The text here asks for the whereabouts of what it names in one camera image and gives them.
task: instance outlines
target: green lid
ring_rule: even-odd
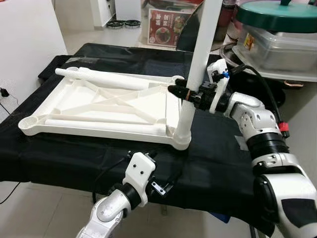
[[[239,6],[237,20],[276,32],[317,32],[317,7],[282,1],[252,1]]]

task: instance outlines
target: table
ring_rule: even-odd
[[[209,63],[219,56],[211,55]],[[85,44],[63,68],[156,76],[188,76],[192,53]],[[185,151],[170,145],[75,135],[24,135],[18,122],[33,113],[62,79],[53,75],[0,125],[0,180],[35,182],[91,191],[97,175],[127,151],[155,150],[159,184],[183,168],[183,175],[166,198],[151,202],[216,212],[246,221],[267,235],[273,224],[261,218],[254,200],[251,157],[240,150],[236,122],[222,115],[196,111],[192,142]],[[124,178],[127,164],[111,170],[97,191],[106,193]]]

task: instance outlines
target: red connector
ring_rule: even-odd
[[[283,137],[286,139],[289,137],[289,127],[288,123],[286,122],[281,122],[278,124],[279,130],[282,132]]]

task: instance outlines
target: blue connector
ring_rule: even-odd
[[[229,78],[229,72],[222,72],[222,75],[225,77],[225,78]]]

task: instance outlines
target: cable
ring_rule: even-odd
[[[269,85],[267,84],[266,80],[253,67],[251,67],[249,65],[246,65],[245,68],[251,70],[259,78],[260,82],[263,84],[263,86],[266,89],[266,92],[267,92],[267,94],[268,94],[268,96],[269,96],[269,98],[271,100],[272,106],[273,106],[274,111],[276,113],[277,122],[278,123],[283,122],[281,114],[280,114],[278,106],[277,106],[277,103],[276,103],[276,100],[275,100],[275,98],[274,98],[274,96],[272,94],[272,91],[271,91]]]
[[[0,103],[0,106],[2,106],[3,107],[3,109],[9,114],[9,115],[11,115],[11,113]]]
[[[118,166],[119,164],[121,164],[123,161],[126,161],[126,157],[121,158],[118,162],[116,162],[115,164],[111,165],[109,168],[103,170],[95,179],[94,181],[94,185],[93,185],[93,189],[92,189],[92,194],[93,194],[93,202],[96,203],[97,199],[96,199],[96,186],[98,183],[98,180],[101,179],[101,177],[105,174],[108,173],[110,170],[112,170],[114,167]]]
[[[18,182],[18,184],[14,187],[14,189],[11,191],[11,193],[2,201],[0,202],[0,204],[5,203],[5,201],[8,200],[8,198],[10,198],[10,196],[13,194],[13,192],[15,191],[15,189],[20,185],[21,182]]]
[[[257,238],[256,230],[254,229],[254,227],[249,225],[249,228],[250,228],[251,238]]]
[[[19,104],[18,99],[17,99],[16,97],[14,97],[12,94],[10,94],[10,96],[13,97],[13,98],[16,100],[16,103],[17,103],[17,105],[19,106],[20,104]]]
[[[267,84],[267,81],[260,75],[259,72],[256,71],[255,68],[253,68],[252,66],[249,66],[249,65],[241,64],[241,65],[233,68],[231,70],[231,74],[234,75],[234,74],[240,73],[240,72],[244,71],[245,69],[251,70],[258,77],[258,79],[260,80],[260,83],[264,86],[264,88],[268,94],[268,97],[272,103],[273,109],[274,109],[276,117],[277,117],[277,122],[282,123],[283,120],[282,120],[281,114],[279,112],[276,100],[272,94],[272,91],[271,91],[269,85]]]

